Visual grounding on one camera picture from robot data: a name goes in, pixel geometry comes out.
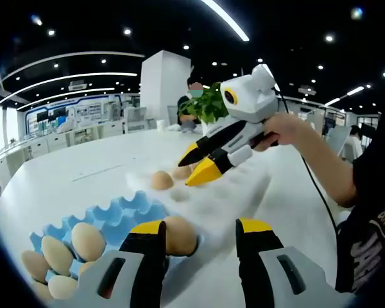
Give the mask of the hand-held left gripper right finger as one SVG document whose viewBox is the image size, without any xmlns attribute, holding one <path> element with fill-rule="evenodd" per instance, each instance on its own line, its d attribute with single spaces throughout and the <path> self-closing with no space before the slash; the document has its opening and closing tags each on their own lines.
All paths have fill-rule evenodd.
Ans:
<svg viewBox="0 0 385 308">
<path fill-rule="evenodd" d="M 352 293 L 330 286 L 310 258 L 283 246 L 267 223 L 239 218 L 235 237 L 247 307 L 348 307 L 354 301 Z"/>
</svg>

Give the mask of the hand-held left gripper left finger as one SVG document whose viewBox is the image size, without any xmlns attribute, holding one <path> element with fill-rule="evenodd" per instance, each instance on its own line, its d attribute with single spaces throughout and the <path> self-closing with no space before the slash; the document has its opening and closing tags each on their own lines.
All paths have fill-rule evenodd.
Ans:
<svg viewBox="0 0 385 308">
<path fill-rule="evenodd" d="M 78 287 L 50 307 L 159 307 L 166 272 L 166 223 L 141 223 L 119 250 L 110 250 L 86 269 Z"/>
</svg>

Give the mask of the person's right hand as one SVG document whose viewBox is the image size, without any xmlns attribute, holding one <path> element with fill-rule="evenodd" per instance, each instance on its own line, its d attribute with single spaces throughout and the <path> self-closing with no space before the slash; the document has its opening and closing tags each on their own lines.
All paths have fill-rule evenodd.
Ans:
<svg viewBox="0 0 385 308">
<path fill-rule="evenodd" d="M 264 137 L 255 143 L 255 151 L 265 151 L 274 144 L 295 144 L 307 123 L 293 114 L 276 113 L 263 122 Z"/>
</svg>

